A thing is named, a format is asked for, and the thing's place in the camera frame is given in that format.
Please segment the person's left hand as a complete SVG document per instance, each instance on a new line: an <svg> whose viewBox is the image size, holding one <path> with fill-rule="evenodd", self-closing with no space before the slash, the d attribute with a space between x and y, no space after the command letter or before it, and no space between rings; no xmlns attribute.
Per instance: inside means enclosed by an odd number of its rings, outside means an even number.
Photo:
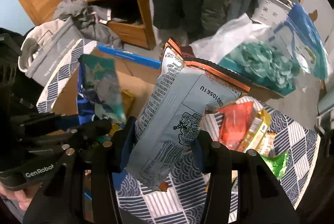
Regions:
<svg viewBox="0 0 334 224"><path fill-rule="evenodd" d="M24 190L11 191L2 183L0 184L1 195L9 200L17 201L21 210L26 211L33 200L35 194L40 189L41 184L28 186Z"/></svg>

